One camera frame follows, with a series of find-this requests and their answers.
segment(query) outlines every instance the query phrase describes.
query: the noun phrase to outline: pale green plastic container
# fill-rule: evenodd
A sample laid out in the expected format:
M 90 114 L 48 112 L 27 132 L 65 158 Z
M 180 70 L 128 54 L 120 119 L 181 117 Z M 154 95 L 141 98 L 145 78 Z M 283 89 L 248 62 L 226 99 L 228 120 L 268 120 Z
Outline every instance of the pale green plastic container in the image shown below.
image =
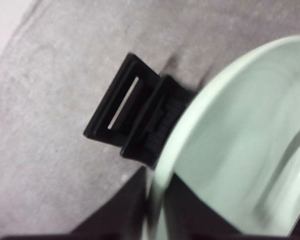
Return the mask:
M 150 239 L 167 238 L 173 173 L 240 232 L 290 234 L 300 216 L 300 36 L 242 56 L 186 109 L 155 169 Z

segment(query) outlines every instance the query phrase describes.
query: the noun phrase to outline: rectangular slot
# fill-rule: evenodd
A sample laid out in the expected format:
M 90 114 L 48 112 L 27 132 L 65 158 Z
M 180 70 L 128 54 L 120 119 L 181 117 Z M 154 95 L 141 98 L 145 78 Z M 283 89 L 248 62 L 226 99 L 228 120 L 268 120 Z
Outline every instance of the rectangular slot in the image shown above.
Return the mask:
M 128 91 L 126 92 L 126 94 L 125 94 L 122 102 L 120 103 L 118 109 L 116 110 L 116 112 L 115 112 L 112 120 L 110 121 L 110 123 L 109 123 L 109 125 L 107 127 L 109 130 L 112 129 L 112 127 L 113 127 L 114 123 L 116 122 L 116 120 L 117 120 L 117 118 L 118 118 L 118 116 L 119 116 L 122 108 L 126 104 L 126 101 L 128 100 L 128 98 L 129 98 L 130 94 L 132 93 L 133 89 L 135 88 L 138 80 L 139 80 L 139 78 L 136 76 L 135 79 L 133 80 L 131 86 L 129 87 Z

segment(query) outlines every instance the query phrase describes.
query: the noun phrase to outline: gray concrete surface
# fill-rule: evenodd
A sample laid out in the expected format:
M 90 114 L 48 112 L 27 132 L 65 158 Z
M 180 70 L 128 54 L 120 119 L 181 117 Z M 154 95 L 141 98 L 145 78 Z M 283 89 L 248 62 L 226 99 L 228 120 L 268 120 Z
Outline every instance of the gray concrete surface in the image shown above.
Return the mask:
M 66 233 L 140 165 L 82 132 L 127 52 L 196 89 L 300 34 L 300 0 L 38 0 L 0 59 L 0 237 Z

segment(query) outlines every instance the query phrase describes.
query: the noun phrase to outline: mint green bowl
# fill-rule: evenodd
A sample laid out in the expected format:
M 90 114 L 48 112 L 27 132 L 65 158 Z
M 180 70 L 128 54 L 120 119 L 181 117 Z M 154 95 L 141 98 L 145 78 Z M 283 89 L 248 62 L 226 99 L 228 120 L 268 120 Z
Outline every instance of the mint green bowl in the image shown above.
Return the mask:
M 150 190 L 150 238 L 165 239 L 173 173 L 244 234 L 288 236 L 300 216 L 300 36 L 242 56 L 193 100 Z

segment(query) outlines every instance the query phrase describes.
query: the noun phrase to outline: white wall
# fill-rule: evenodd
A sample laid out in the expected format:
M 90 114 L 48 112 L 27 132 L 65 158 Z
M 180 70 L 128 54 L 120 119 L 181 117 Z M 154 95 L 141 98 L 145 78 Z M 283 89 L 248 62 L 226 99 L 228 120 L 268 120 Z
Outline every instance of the white wall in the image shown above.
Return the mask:
M 33 0 L 0 0 L 0 56 Z

